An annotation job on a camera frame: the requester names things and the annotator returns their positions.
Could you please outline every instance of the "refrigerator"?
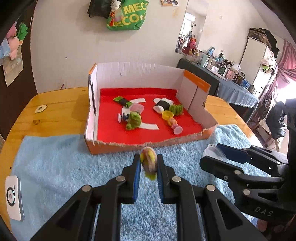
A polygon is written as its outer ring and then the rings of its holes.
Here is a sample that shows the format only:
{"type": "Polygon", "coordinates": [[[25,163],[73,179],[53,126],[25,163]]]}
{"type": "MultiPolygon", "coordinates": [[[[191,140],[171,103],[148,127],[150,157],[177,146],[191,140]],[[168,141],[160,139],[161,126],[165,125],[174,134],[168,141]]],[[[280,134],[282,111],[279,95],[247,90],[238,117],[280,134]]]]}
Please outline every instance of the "refrigerator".
{"type": "Polygon", "coordinates": [[[240,66],[242,71],[246,73],[245,79],[256,89],[254,95],[257,98],[269,80],[272,82],[276,77],[263,72],[261,60],[267,58],[270,58],[271,67],[277,72],[276,60],[267,45],[249,37],[240,66]]]}

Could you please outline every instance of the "mirror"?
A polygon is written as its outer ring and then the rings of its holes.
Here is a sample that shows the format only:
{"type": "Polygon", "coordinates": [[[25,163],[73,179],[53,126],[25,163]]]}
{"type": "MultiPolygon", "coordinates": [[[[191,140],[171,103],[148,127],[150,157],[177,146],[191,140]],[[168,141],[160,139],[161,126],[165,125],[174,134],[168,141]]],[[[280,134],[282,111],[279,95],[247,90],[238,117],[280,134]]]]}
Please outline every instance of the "mirror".
{"type": "Polygon", "coordinates": [[[208,3],[203,0],[189,0],[175,52],[188,54],[190,48],[187,43],[193,41],[192,46],[198,44],[202,35],[203,27],[207,16],[208,3]]]}

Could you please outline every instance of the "green bag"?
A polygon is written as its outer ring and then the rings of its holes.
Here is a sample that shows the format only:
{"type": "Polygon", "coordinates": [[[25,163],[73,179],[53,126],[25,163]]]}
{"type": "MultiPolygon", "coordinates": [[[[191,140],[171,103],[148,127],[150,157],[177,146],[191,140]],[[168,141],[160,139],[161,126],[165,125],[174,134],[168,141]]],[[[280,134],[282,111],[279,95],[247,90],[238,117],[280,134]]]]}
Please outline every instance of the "green bag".
{"type": "Polygon", "coordinates": [[[146,17],[147,0],[122,0],[115,12],[111,11],[107,28],[113,31],[138,30],[146,17]]]}

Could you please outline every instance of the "black jacket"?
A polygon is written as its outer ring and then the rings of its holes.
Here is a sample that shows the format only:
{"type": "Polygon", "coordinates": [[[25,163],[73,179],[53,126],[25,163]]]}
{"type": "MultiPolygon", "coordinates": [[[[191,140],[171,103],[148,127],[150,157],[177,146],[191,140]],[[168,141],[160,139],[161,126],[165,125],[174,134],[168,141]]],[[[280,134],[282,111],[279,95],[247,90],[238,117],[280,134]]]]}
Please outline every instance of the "black jacket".
{"type": "Polygon", "coordinates": [[[285,126],[285,104],[282,101],[277,102],[274,107],[271,108],[266,118],[266,124],[268,125],[272,138],[278,139],[286,135],[285,131],[281,129],[285,126]]]}

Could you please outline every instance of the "pink stuffed toy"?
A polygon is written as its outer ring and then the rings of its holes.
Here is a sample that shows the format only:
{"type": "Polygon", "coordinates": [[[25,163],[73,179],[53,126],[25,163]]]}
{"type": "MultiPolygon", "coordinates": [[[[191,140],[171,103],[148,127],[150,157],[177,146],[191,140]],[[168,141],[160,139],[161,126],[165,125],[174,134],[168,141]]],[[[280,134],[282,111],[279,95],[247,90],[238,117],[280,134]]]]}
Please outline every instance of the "pink stuffed toy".
{"type": "Polygon", "coordinates": [[[13,24],[13,26],[10,28],[8,33],[6,34],[6,38],[9,39],[10,37],[14,37],[17,33],[16,22],[13,24]]]}
{"type": "Polygon", "coordinates": [[[9,57],[11,60],[14,60],[17,56],[17,49],[18,49],[20,41],[17,37],[9,38],[7,41],[8,41],[9,47],[10,47],[9,57]]]}
{"type": "Polygon", "coordinates": [[[190,38],[187,46],[182,49],[182,52],[185,54],[189,54],[190,49],[196,49],[196,39],[190,38]]]}

